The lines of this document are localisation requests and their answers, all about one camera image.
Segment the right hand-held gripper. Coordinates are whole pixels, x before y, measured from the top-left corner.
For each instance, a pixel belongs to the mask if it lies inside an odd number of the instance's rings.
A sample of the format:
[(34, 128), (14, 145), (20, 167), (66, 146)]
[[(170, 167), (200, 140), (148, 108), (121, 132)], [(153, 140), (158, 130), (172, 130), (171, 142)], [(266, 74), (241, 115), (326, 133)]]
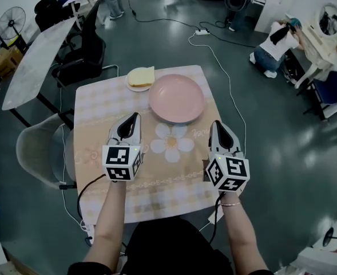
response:
[(208, 164), (205, 181), (221, 192), (241, 194), (250, 180), (249, 161), (241, 151), (235, 133), (215, 120), (209, 132)]

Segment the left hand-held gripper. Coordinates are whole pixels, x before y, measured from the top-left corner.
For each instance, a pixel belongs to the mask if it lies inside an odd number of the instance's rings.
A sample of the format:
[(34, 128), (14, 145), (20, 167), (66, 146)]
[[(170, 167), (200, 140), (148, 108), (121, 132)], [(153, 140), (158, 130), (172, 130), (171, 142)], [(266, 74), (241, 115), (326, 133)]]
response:
[(142, 164), (141, 115), (131, 113), (114, 123), (102, 146), (102, 169), (112, 182), (133, 181)]

